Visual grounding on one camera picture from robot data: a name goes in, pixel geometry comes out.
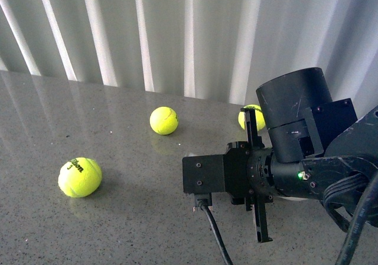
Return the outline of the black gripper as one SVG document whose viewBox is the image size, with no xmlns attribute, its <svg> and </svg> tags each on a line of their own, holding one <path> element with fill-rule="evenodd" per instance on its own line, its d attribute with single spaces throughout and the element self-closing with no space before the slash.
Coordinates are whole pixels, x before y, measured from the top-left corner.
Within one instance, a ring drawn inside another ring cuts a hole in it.
<svg viewBox="0 0 378 265">
<path fill-rule="evenodd" d="M 266 218 L 265 204 L 273 202 L 274 181 L 271 162 L 274 151 L 259 147 L 255 109 L 241 108 L 245 116 L 247 142 L 227 144 L 223 155 L 225 190 L 233 205 L 246 205 L 246 211 L 253 211 L 258 243 L 271 242 Z"/>
</svg>

